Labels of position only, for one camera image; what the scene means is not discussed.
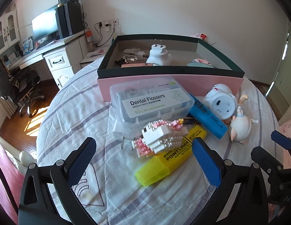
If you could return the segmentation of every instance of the computer case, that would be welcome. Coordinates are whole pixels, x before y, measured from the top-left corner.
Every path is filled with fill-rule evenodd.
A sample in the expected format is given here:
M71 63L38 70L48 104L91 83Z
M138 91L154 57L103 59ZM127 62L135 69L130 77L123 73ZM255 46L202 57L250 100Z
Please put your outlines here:
M65 3L56 10L60 38L76 34L84 29L80 3Z

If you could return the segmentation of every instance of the curtain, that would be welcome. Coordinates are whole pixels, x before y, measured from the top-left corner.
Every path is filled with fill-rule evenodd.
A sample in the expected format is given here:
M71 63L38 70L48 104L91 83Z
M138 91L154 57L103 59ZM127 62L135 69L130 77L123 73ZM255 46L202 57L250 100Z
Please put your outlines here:
M0 97L0 107L7 115L9 119L11 119L12 115L15 113L17 109L17 105L15 105L10 99L4 100Z

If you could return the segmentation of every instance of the bottle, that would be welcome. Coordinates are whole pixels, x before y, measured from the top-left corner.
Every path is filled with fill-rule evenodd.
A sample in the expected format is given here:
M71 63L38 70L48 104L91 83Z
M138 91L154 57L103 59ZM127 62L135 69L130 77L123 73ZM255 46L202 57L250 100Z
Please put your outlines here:
M182 145L167 153L160 153L151 158L136 173L136 179L143 186L151 185L176 170L192 154L191 144L196 137L205 138L207 132L196 125L182 140Z
M93 36L92 32L90 30L85 32L86 40L87 40L87 48L89 52L94 52L95 51L95 46L94 46L94 41L93 41Z

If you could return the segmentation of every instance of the pink blanket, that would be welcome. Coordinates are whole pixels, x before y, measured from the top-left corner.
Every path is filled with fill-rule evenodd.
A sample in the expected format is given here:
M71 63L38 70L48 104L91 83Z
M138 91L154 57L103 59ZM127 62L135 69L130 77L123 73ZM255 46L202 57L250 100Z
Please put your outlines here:
M9 184L16 204L19 204L21 187L23 184L24 176L16 169L8 158L5 150L0 145L0 168L5 175L5 178ZM9 215L9 217L18 224L18 216L8 198L5 188L0 179L0 204Z
M279 132L285 135L286 137L291 138L291 120L279 126ZM283 151L283 168L291 168L291 156L287 150Z

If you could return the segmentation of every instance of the pink and white building blocks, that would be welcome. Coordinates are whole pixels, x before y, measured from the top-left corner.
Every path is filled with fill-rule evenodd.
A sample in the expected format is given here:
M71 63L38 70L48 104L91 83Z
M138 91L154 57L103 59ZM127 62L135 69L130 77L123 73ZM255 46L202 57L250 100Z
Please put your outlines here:
M182 139L188 135L187 128L183 127L183 121L183 119L158 120L148 123L142 129L140 138L132 141L138 157L153 156L180 147Z

